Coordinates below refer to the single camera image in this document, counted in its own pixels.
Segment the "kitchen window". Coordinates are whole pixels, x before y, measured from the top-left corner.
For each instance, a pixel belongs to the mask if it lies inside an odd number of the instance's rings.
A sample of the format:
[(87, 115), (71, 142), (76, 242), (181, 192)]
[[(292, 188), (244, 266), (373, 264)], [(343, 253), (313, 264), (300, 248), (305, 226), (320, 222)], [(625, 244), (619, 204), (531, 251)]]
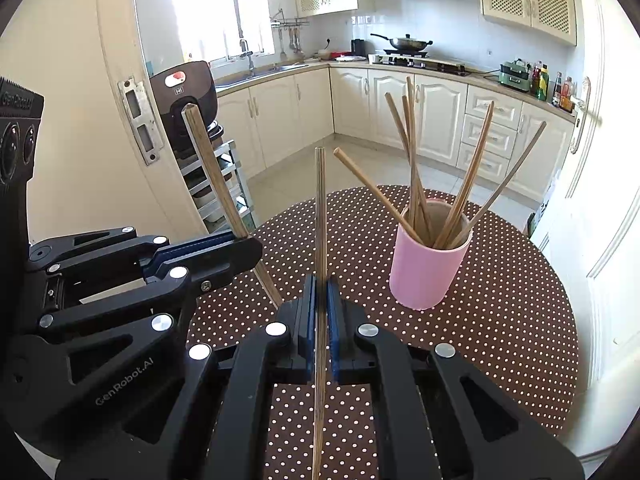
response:
[(187, 61), (273, 54), (268, 0), (169, 0)]

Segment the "brown polka dot tablecloth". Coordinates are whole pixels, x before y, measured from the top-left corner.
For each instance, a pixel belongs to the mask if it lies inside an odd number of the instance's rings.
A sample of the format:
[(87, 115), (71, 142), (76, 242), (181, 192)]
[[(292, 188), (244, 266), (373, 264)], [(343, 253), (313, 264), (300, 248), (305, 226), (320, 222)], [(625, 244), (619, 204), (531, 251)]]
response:
[[(403, 186), (382, 193), (400, 209)], [(405, 344), (451, 344), (552, 437), (561, 429), (577, 384), (577, 332), (566, 292), (541, 252), (517, 229), (477, 206), (473, 239), (444, 299), (431, 309), (402, 306), (390, 292), (398, 223), (367, 188), (333, 192), (328, 204), (328, 278), (371, 323)], [(316, 204), (296, 204), (263, 224), (262, 261), (283, 299), (316, 280)], [(253, 273), (208, 292), (192, 318), (189, 344), (240, 344), (277, 310)], [(314, 318), (316, 293), (314, 293)], [(332, 375), (326, 321), (326, 404), (320, 479), (383, 479), (378, 474), (371, 389), (339, 385)], [(275, 384), (262, 478), (312, 479), (314, 346), (305, 385)]]

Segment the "pink cup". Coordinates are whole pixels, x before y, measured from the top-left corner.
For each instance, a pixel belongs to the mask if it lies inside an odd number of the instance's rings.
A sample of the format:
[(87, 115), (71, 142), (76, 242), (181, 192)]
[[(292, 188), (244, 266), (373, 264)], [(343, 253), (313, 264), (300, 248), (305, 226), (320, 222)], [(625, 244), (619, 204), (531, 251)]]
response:
[(473, 231), (450, 249), (434, 249), (416, 242), (400, 224), (390, 267), (390, 292), (404, 307), (423, 311), (446, 296), (468, 251)]

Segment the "door lock strike plate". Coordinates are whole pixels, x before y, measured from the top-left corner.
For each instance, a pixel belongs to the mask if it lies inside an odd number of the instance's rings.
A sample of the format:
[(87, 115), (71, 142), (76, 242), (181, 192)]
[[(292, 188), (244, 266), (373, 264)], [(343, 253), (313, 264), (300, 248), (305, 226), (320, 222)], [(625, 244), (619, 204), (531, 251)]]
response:
[(160, 160), (160, 150), (164, 147), (164, 142), (160, 137), (145, 86), (142, 81), (136, 81), (134, 78), (119, 81), (117, 85), (132, 135), (145, 165), (153, 165)]

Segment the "stainless steel sink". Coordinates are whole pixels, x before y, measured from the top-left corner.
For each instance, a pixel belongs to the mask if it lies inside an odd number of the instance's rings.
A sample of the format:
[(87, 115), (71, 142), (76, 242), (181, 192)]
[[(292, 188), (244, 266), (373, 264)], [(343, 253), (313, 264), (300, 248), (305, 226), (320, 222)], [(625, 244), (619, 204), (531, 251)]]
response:
[(273, 65), (272, 67), (263, 67), (260, 70), (255, 68), (252, 72), (238, 73), (222, 78), (217, 78), (215, 80), (215, 86), (217, 89), (230, 88), (235, 86), (236, 84), (244, 84), (245, 81), (252, 81), (264, 77), (269, 77), (271, 75), (284, 74), (290, 72), (291, 70), (300, 70), (301, 68), (306, 67), (308, 67), (308, 64), (306, 63), (295, 63), (283, 66)]

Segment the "black air fryer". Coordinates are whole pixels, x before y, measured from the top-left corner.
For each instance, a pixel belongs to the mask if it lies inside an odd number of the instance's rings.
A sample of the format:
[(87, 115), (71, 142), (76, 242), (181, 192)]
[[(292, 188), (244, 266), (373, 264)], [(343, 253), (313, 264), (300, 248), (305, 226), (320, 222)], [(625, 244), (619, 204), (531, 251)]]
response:
[(214, 78), (205, 61), (186, 62), (151, 77), (151, 87), (160, 119), (175, 156), (186, 159), (195, 150), (186, 131), (182, 111), (188, 104), (200, 111), (209, 140), (221, 144), (224, 127), (217, 122), (218, 100)]

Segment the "sink faucet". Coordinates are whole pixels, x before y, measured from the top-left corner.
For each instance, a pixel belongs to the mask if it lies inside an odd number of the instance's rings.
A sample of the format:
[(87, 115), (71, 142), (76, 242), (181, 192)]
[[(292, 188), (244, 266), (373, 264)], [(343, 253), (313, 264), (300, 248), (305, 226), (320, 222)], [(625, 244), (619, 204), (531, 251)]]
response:
[(241, 47), (240, 58), (245, 58), (247, 60), (248, 74), (253, 77), (255, 75), (255, 65), (253, 61), (254, 52), (250, 50), (248, 41), (245, 38), (241, 38), (239, 43)]

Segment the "white door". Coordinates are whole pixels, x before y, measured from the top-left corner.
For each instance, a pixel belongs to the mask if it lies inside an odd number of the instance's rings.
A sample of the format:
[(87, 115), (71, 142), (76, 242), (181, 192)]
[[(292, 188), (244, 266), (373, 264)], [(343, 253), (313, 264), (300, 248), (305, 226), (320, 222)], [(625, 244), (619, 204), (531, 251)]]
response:
[(578, 330), (561, 439), (590, 460), (639, 408), (639, 35), (618, 0), (579, 0), (578, 15), (580, 124), (534, 241)]

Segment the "hanging utensil rack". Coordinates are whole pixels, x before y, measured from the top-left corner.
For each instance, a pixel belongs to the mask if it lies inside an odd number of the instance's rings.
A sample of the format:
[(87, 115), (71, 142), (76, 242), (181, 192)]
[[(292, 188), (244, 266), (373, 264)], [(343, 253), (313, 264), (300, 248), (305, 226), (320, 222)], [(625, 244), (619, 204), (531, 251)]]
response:
[(270, 26), (278, 35), (280, 61), (302, 62), (305, 52), (300, 31), (309, 25), (306, 18), (287, 18), (282, 8), (270, 16)]

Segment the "black kettle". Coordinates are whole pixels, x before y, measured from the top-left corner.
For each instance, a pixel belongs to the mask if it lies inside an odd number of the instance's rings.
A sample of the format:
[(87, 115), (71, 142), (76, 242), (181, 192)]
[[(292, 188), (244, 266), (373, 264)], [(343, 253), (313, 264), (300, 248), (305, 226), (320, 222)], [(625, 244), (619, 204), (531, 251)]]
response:
[(353, 56), (360, 56), (360, 58), (365, 58), (367, 54), (367, 41), (356, 38), (350, 42), (350, 48), (352, 49)]

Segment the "lower white cabinets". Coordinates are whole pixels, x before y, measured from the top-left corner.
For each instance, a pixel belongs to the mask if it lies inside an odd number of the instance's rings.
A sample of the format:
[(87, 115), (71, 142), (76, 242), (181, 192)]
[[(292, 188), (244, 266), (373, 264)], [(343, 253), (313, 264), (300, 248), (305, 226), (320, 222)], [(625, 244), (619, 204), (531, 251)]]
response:
[(563, 166), (575, 119), (474, 76), (377, 65), (284, 68), (223, 84), (218, 118), (250, 176), (331, 134), (402, 148), (413, 108), (418, 155), (465, 170), (485, 143), (477, 174), (539, 202)]

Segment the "gas stove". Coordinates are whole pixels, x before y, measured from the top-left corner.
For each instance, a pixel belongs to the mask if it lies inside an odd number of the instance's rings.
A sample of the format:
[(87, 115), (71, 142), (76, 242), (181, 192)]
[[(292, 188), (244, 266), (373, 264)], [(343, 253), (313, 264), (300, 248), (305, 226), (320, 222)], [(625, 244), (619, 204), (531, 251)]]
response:
[(436, 60), (426, 53), (409, 54), (394, 50), (386, 50), (384, 54), (375, 55), (373, 64), (417, 68), (458, 76), (468, 76), (471, 73), (460, 63)]

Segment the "wok with lid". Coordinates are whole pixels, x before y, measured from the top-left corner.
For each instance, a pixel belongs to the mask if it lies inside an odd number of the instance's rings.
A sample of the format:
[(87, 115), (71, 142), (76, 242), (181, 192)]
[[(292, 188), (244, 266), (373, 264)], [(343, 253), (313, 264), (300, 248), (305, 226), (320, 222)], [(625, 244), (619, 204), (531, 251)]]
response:
[(431, 41), (414, 39), (410, 35), (405, 35), (403, 37), (390, 38), (384, 35), (376, 34), (375, 32), (371, 32), (371, 36), (382, 38), (388, 41), (390, 45), (397, 51), (406, 52), (406, 53), (419, 53), (424, 51), (427, 47), (433, 44)]

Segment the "condiment bottles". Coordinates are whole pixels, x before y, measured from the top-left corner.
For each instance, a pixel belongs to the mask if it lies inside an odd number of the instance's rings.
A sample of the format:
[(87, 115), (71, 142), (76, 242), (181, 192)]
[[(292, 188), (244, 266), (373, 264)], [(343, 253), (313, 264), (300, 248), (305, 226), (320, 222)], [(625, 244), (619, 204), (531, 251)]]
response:
[(563, 112), (573, 113), (575, 104), (575, 81), (571, 76), (564, 77), (561, 72), (551, 76), (548, 65), (538, 61), (529, 76), (529, 93), (539, 101), (550, 103)]

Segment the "green small appliance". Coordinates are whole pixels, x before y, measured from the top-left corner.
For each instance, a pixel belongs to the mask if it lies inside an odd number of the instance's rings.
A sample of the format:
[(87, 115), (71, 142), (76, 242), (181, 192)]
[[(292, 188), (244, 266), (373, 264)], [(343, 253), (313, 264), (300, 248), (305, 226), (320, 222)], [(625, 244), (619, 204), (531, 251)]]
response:
[(501, 63), (498, 83), (511, 89), (528, 93), (530, 90), (529, 69), (519, 62)]

